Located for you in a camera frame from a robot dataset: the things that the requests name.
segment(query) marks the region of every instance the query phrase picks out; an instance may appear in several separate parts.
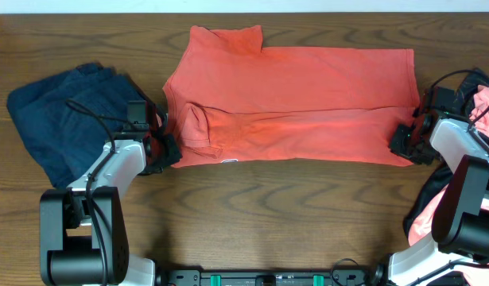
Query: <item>navy cloth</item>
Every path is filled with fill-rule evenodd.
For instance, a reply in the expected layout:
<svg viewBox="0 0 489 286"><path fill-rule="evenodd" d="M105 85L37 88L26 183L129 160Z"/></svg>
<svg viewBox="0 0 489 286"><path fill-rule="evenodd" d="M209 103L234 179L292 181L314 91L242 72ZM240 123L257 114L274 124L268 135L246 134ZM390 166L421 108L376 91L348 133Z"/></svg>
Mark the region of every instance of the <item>navy cloth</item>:
<svg viewBox="0 0 489 286"><path fill-rule="evenodd" d="M67 187L97 160L108 139L92 117L66 106L73 99L98 115L125 119L127 102L143 100L123 75L85 64L12 91L7 109L23 143L53 187ZM121 122L105 120L110 130Z"/></svg>

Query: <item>wire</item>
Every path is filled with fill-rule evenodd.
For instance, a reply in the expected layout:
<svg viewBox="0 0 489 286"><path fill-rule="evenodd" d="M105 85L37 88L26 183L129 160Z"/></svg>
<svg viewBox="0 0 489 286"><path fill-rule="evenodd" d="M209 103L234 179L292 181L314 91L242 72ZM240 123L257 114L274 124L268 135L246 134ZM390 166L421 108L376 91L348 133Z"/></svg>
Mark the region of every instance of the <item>wire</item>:
<svg viewBox="0 0 489 286"><path fill-rule="evenodd" d="M74 104L74 105L77 105L79 108L82 108L82 110L74 107L73 105L71 104ZM74 110L78 113L81 113L81 114L85 114L85 115L88 115L88 116L91 116L93 118L99 118L99 119L106 119L106 120L112 120L112 121L116 121L116 122L123 122L123 123L127 123L131 129L135 130L135 131L138 131L138 128L133 124L133 122L130 122L129 120L127 119L122 119L122 118L116 118L116 117L111 117L111 116L106 116L106 115L97 115L96 113L94 113L92 110L89 110L87 107L85 107L83 104L75 101L75 100L72 100L72 99L67 99L66 100L66 105L71 109L71 110Z"/></svg>
<svg viewBox="0 0 489 286"><path fill-rule="evenodd" d="M343 258L343 259L340 259L338 260L333 266L332 266L332 269L331 269L331 279L334 281L334 283L336 283L338 286L343 286L340 282L338 282L338 280L334 279L334 276L332 275L334 273L334 269L336 268L336 266L340 265L342 262L345 262L345 261L350 261L350 262L353 262L355 265L359 266L359 263L355 262L355 260L351 259L351 258ZM362 282L361 284L357 284L356 286L362 286L362 285L365 285L366 284L366 279L364 282Z"/></svg>
<svg viewBox="0 0 489 286"><path fill-rule="evenodd" d="M472 73L474 75L477 75L481 79L484 79L484 82L486 82L487 84L489 84L489 77L487 75L485 75L485 74L483 74L481 72L478 72L478 71L469 70L469 69L463 69L463 70L459 70L459 71L449 72L447 75L442 76L441 78L439 78L438 80L436 80L435 83L432 84L431 88L433 89L438 83L440 83L444 79L447 79L449 76L457 75L457 74L462 74L462 73ZM488 111L489 111L489 105L488 105L488 107L480 115L478 115L477 117L475 117L475 119L472 121L469 129L471 129L475 125L476 122L478 122L486 113L488 113Z"/></svg>
<svg viewBox="0 0 489 286"><path fill-rule="evenodd" d="M104 167L104 165L109 161L109 159L115 154L115 139L113 138L111 131L108 128L108 126L103 122L103 119L115 120L115 118L99 116L99 115L95 114L92 110L85 107L83 104L81 104L75 100L72 100L72 99L67 99L66 105L76 112L79 112L81 114L86 114L86 115L89 115L89 116L95 118L98 121L98 123L104 128L104 130L107 133L108 137L110 138L110 142L111 142L110 152L108 153L108 155L106 155L101 160L101 162L99 162L99 164L97 166L95 166L94 170L92 170L92 172L90 172L88 174L87 185L85 187L85 199L87 200L87 208L88 208L89 215L91 216L92 224L94 226L95 236L97 237L97 240L98 240L99 252L101 253L101 263L103 265L103 278L102 278L103 282L102 282L102 285L107 286L107 284L108 284L107 250L106 250L105 245L104 245L101 227L99 225L99 221L98 221L97 216L95 214L95 208L94 208L95 201L92 197L91 187L92 187L92 183L95 181L95 178L97 177L99 171Z"/></svg>
<svg viewBox="0 0 489 286"><path fill-rule="evenodd" d="M433 278L439 274L441 274L444 271L447 271L449 269L454 269L455 266L460 265L460 266L467 266L467 267L472 267L476 269L489 269L489 264L488 265L480 265L476 263L470 263L470 262L462 262L462 261L450 261L446 265L440 267L439 269L431 272L430 274L423 276L422 278L417 278L417 280L411 284L410 286L416 286L419 285L420 283Z"/></svg>

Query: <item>orange polo shirt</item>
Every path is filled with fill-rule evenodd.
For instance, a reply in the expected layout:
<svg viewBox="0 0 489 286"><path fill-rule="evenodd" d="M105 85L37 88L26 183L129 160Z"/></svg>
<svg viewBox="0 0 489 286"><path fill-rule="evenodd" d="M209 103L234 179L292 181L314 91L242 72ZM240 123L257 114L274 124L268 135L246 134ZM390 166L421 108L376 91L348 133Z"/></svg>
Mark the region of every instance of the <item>orange polo shirt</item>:
<svg viewBox="0 0 489 286"><path fill-rule="evenodd" d="M406 166L389 151L419 105L411 49L262 47L260 26L192 27L164 86L175 167L307 158Z"/></svg>

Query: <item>green connector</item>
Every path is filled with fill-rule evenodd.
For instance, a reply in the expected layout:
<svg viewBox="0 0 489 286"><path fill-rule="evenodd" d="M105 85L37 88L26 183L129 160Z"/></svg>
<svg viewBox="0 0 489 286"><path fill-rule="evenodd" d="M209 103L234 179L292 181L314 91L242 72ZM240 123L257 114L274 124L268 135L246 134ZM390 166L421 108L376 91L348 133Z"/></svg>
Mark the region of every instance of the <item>green connector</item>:
<svg viewBox="0 0 489 286"><path fill-rule="evenodd" d="M211 275L211 286L221 286L221 276Z"/></svg>
<svg viewBox="0 0 489 286"><path fill-rule="evenodd" d="M324 286L324 277L321 275L313 275L313 286Z"/></svg>

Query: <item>wood grain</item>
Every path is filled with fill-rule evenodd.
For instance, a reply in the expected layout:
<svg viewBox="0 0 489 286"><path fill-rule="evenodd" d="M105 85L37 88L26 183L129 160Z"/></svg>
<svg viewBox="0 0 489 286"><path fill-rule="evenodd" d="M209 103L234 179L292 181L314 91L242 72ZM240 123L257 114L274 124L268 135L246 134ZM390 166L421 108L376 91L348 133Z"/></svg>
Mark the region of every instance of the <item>wood grain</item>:
<svg viewBox="0 0 489 286"><path fill-rule="evenodd" d="M414 48L420 89L460 68L489 74L489 14L0 16L0 285L41 284L38 207L50 187L10 121L7 95L97 60L165 104L161 88L192 25L262 25L266 46ZM433 168L288 160L168 169L138 177L122 207L132 252L162 265L372 264L407 246L402 219Z"/></svg>

